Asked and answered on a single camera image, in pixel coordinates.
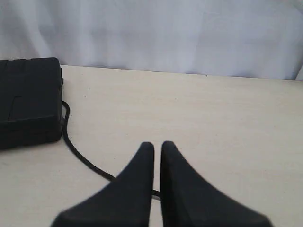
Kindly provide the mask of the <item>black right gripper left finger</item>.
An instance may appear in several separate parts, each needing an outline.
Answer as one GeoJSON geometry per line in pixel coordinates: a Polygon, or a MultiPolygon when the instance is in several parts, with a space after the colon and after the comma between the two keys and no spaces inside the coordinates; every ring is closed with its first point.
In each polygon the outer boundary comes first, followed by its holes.
{"type": "Polygon", "coordinates": [[[154,176],[154,146],[143,142],[105,188],[58,214],[53,227],[147,227],[154,176]]]}

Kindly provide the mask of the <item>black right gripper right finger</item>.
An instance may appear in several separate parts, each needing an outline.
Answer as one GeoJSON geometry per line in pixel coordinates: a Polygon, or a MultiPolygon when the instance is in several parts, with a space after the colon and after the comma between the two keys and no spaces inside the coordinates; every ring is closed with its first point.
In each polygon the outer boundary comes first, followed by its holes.
{"type": "Polygon", "coordinates": [[[269,227],[270,220],[206,181],[174,142],[161,148],[160,200],[165,227],[269,227]]]}

